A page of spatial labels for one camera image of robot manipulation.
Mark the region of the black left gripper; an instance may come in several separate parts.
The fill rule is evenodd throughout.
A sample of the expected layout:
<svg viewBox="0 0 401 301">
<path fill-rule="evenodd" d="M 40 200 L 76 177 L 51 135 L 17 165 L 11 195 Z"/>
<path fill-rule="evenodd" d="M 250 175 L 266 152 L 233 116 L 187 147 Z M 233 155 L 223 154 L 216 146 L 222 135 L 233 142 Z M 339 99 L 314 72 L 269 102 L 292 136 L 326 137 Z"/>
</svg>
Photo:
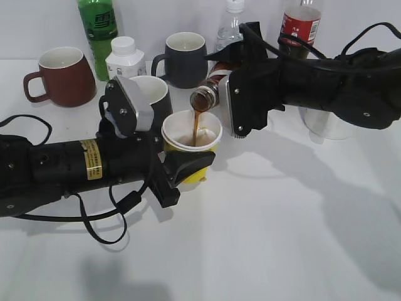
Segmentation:
<svg viewBox="0 0 401 301">
<path fill-rule="evenodd" d="M 131 137 L 96 133 L 103 164 L 103 178 L 95 189 L 142 180 L 162 208 L 175 206 L 180 198 L 179 184 L 195 184 L 206 176 L 216 154 L 213 151 L 165 153 L 165 168 L 159 159 L 160 137 L 151 132 L 136 132 Z"/>
</svg>

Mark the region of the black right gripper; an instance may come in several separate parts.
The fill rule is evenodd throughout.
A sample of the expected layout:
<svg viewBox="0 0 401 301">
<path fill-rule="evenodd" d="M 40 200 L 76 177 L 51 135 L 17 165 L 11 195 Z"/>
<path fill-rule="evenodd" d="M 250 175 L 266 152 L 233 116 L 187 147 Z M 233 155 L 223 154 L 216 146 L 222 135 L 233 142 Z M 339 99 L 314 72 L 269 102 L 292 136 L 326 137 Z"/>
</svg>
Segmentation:
<svg viewBox="0 0 401 301">
<path fill-rule="evenodd" d="M 234 67 L 243 64 L 229 75 L 235 131 L 262 130 L 268 125 L 269 111 L 283 108 L 278 96 L 281 60 L 267 59 L 266 49 L 258 42 L 262 38 L 258 21 L 241 23 L 238 28 L 241 40 L 204 55 L 204 59 Z"/>
</svg>

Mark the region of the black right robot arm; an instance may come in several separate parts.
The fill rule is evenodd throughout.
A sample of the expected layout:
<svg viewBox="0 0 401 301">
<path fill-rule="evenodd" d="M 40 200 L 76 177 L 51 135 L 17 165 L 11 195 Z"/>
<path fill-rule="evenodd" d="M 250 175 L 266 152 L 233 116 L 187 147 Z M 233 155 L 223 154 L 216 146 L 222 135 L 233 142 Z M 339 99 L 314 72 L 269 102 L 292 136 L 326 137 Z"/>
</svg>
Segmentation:
<svg viewBox="0 0 401 301">
<path fill-rule="evenodd" d="M 236 137 L 264 129 L 268 113 L 287 106 L 331 112 L 366 129 L 383 130 L 400 118 L 400 50 L 343 49 L 327 58 L 302 42 L 313 57 L 300 59 L 287 46 L 264 41 L 257 22 L 243 23 L 239 30 L 241 41 L 206 55 L 238 65 L 221 98 Z"/>
</svg>

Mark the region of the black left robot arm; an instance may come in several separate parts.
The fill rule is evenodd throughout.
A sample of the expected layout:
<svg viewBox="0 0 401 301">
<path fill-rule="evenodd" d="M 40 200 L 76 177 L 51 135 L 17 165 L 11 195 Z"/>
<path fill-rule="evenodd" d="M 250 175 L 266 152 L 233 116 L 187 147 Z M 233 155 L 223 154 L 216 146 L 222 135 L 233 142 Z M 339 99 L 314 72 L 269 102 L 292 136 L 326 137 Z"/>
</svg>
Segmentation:
<svg viewBox="0 0 401 301">
<path fill-rule="evenodd" d="M 168 208 L 179 200 L 178 185 L 215 159 L 212 151 L 172 151 L 161 160 L 150 130 L 154 111 L 142 92 L 109 90 L 99 109 L 94 139 L 34 145 L 1 136 L 1 216 L 31 219 L 61 198 L 137 181 Z"/>
</svg>

